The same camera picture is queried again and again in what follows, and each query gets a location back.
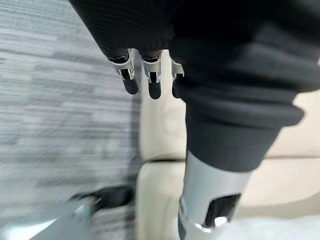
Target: black object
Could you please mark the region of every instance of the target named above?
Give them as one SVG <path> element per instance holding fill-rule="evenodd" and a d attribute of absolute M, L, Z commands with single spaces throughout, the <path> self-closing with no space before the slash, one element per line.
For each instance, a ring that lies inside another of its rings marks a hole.
<path fill-rule="evenodd" d="M 177 88 L 176 88 L 176 86 L 175 86 L 175 82 L 176 82 L 176 81 L 179 81 L 179 80 L 182 80 L 183 78 L 184 78 L 184 75 L 183 75 L 183 74 L 177 73 L 177 74 L 176 74 L 176 79 L 175 79 L 175 81 L 172 83 L 172 95 L 173 95 L 176 99 L 179 99 L 180 96 L 179 96 L 179 93 L 178 93 Z"/>
<path fill-rule="evenodd" d="M 157 77 L 156 72 L 150 72 L 149 95 L 155 100 L 161 96 L 161 82 L 157 82 Z"/>
<path fill-rule="evenodd" d="M 134 79 L 130 79 L 130 75 L 129 75 L 128 69 L 122 69 L 121 73 L 122 73 L 122 76 L 124 78 L 123 85 L 124 85 L 125 90 L 129 94 L 135 95 L 139 91 L 137 80 L 135 78 Z"/>
<path fill-rule="evenodd" d="M 106 187 L 93 192 L 83 192 L 73 195 L 70 200 L 96 198 L 97 211 L 125 206 L 131 202 L 134 191 L 130 186 Z"/>
<path fill-rule="evenodd" d="M 240 196 L 240 194 L 223 196 L 213 200 L 209 205 L 204 226 L 207 228 L 215 227 L 215 219 L 218 217 L 226 217 L 230 221 L 234 215 Z"/>

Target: black fabric sleeve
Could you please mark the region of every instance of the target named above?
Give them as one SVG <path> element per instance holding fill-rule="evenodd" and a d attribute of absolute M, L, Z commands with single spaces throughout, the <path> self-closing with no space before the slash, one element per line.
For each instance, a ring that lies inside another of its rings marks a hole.
<path fill-rule="evenodd" d="M 70 0 L 109 58 L 169 49 L 185 78 L 187 143 L 223 170 L 255 169 L 320 88 L 319 0 Z"/>
<path fill-rule="evenodd" d="M 185 71 L 175 87 L 187 106 L 189 150 L 216 168 L 249 172 L 281 128 L 302 119 L 296 95 L 320 87 L 320 41 L 311 27 L 320 27 L 311 14 L 319 3 L 269 1 L 246 10 L 240 2 L 236 16 L 227 6 L 217 15 L 202 11 L 198 17 L 212 24 L 184 26 L 170 54 Z"/>

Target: beige cushion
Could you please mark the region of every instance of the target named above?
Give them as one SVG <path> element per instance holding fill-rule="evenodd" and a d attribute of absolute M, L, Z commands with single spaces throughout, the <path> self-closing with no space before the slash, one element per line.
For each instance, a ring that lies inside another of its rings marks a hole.
<path fill-rule="evenodd" d="M 171 59 L 165 50 L 161 61 L 160 99 L 149 97 L 148 81 L 142 70 L 140 89 L 142 104 L 140 112 L 140 153 L 142 159 L 184 159 L 187 132 L 185 103 L 172 96 Z"/>

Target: robotic arm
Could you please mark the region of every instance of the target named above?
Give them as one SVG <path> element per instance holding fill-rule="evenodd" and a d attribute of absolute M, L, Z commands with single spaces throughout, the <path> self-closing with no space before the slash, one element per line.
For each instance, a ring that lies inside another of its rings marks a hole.
<path fill-rule="evenodd" d="M 319 3 L 69 1 L 129 94 L 139 90 L 130 49 L 141 55 L 154 100 L 161 96 L 161 52 L 169 49 L 172 94 L 186 102 L 179 236 L 215 239 L 281 128 L 302 119 L 296 95 L 320 88 L 318 24 L 306 24 L 320 23 Z"/>

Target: black panel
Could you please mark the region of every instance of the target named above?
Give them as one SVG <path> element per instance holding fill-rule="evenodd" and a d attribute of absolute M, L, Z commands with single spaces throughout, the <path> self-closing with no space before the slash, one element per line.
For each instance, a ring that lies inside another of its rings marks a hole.
<path fill-rule="evenodd" d="M 209 205 L 204 226 L 209 228 L 214 227 L 215 219 L 218 217 L 226 217 L 230 221 L 234 215 L 240 196 L 240 194 L 230 195 L 213 200 Z"/>

